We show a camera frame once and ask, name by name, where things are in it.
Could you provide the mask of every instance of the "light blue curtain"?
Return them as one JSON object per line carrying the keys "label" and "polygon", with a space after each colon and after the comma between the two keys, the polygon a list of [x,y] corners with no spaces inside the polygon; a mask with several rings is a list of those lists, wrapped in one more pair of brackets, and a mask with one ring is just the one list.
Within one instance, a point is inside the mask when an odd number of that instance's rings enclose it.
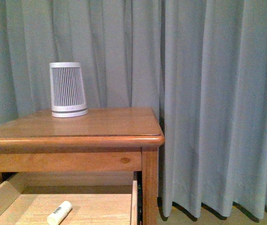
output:
{"label": "light blue curtain", "polygon": [[57,61],[81,63],[89,108],[159,116],[160,15],[160,0],[0,0],[0,124],[51,107]]}
{"label": "light blue curtain", "polygon": [[163,211],[267,205],[267,0],[168,0]]}

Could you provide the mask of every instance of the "nightstand top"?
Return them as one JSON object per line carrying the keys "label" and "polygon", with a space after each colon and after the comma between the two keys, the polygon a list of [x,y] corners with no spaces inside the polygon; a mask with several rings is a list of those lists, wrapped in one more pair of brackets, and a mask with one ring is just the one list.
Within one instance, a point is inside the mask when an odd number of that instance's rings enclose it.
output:
{"label": "nightstand top", "polygon": [[113,141],[121,147],[125,139],[128,146],[136,146],[134,140],[163,144],[164,136],[151,108],[89,109],[86,115],[72,118],[52,117],[47,109],[0,125],[0,145],[82,143],[101,147],[107,140],[110,146]]}

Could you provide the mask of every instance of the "curtain fold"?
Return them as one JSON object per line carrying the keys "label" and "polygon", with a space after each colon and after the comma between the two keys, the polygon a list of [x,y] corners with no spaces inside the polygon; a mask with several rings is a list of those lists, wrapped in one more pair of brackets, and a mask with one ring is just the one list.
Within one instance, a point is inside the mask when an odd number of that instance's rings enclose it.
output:
{"label": "curtain fold", "polygon": [[236,202],[263,218],[267,1],[166,1],[165,106],[165,216]]}

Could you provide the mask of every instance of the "wooden nightstand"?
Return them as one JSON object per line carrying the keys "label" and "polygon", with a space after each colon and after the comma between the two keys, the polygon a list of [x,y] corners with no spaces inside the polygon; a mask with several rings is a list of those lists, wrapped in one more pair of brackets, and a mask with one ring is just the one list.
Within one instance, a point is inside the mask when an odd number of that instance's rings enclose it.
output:
{"label": "wooden nightstand", "polygon": [[151,108],[50,110],[0,125],[2,172],[142,171],[143,224],[156,224],[158,147],[164,135]]}

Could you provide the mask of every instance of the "drawer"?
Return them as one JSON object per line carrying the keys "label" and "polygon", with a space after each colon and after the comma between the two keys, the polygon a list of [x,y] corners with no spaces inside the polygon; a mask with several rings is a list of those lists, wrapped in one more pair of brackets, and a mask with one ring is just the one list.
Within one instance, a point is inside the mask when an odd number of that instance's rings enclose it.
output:
{"label": "drawer", "polygon": [[61,225],[137,225],[134,172],[64,173],[65,179],[50,174],[51,179],[46,173],[17,173],[0,185],[0,225],[46,225],[48,215],[63,201],[73,209]]}

